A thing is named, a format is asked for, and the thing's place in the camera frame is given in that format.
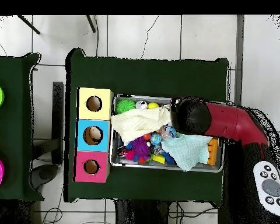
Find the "yellow ball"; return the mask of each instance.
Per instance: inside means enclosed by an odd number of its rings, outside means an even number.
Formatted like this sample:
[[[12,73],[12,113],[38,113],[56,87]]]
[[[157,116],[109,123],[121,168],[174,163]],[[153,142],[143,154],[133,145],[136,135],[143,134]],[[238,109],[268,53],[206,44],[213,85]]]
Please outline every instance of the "yellow ball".
[[[148,104],[148,109],[154,109],[154,108],[157,108],[159,107],[159,105],[155,102],[151,102]]]

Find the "circular hole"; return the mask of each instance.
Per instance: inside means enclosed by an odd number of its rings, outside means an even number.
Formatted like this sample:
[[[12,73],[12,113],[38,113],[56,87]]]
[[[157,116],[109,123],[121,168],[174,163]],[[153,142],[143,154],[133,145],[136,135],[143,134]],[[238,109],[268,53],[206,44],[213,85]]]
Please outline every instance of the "circular hole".
[[[83,139],[88,145],[98,145],[103,139],[103,131],[97,126],[87,127]]]
[[[95,174],[99,171],[100,166],[96,160],[88,160],[84,163],[84,170],[86,173]]]
[[[102,108],[102,101],[100,97],[97,96],[91,96],[88,98],[86,102],[86,107],[88,108],[89,111],[99,111]]]

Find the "blue box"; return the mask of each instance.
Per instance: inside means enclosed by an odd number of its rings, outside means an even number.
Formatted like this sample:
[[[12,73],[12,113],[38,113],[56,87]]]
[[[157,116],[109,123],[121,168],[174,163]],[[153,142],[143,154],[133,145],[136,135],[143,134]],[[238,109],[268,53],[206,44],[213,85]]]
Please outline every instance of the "blue box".
[[[83,133],[87,127],[98,127],[103,131],[103,139],[97,145],[89,145],[84,141]],[[99,120],[78,120],[78,147],[77,151],[108,151],[109,122]]]

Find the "green table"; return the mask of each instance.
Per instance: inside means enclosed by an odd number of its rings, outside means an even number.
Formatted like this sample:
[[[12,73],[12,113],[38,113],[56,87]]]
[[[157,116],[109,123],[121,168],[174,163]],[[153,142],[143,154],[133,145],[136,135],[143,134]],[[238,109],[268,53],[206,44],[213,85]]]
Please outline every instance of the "green table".
[[[0,87],[5,95],[0,107],[0,159],[5,166],[0,199],[43,200],[29,183],[33,140],[30,75],[38,60],[39,54],[0,57]]]
[[[112,166],[107,182],[72,181],[77,87],[111,89],[114,94],[157,97],[197,96],[225,102],[227,59],[215,62],[159,61],[85,57],[79,48],[66,59],[65,200],[121,198],[212,201],[221,204],[219,173],[183,172]]]

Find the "white remote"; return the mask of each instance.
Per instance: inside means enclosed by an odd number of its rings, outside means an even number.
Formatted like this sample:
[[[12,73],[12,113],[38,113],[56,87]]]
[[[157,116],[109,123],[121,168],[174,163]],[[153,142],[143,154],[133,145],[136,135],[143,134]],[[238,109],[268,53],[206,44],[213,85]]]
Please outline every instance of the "white remote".
[[[270,213],[280,216],[280,177],[270,162],[258,162],[253,169],[261,205]]]

